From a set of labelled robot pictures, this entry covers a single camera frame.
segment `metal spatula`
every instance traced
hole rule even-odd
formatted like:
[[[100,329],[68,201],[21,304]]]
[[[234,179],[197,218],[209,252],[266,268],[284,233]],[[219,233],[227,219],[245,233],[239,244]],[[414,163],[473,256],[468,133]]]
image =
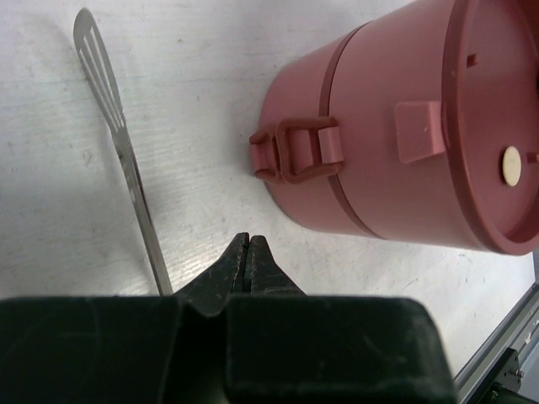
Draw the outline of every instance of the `metal spatula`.
[[[157,289],[161,295],[171,295],[173,293],[172,286],[144,196],[141,175],[127,132],[115,74],[112,71],[97,24],[93,15],[86,8],[83,8],[75,18],[73,38],[90,88],[109,125],[110,134],[135,207],[136,217],[141,227],[142,237],[146,244]]]

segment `white table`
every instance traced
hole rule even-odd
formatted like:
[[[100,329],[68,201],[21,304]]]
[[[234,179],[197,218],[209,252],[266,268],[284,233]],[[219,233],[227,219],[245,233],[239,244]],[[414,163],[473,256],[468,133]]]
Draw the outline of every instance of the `white table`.
[[[4,0],[0,296],[156,293],[107,128],[72,45],[89,7],[107,44],[175,289],[240,231],[311,294],[404,295],[460,369],[533,281],[531,257],[319,234],[248,165],[287,62],[407,0]]]

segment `red container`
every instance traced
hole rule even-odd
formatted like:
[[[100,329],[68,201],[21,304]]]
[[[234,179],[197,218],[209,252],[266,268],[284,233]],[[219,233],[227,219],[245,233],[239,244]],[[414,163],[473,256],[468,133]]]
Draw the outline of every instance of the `red container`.
[[[318,231],[539,247],[537,0],[416,0],[285,67],[256,176]]]

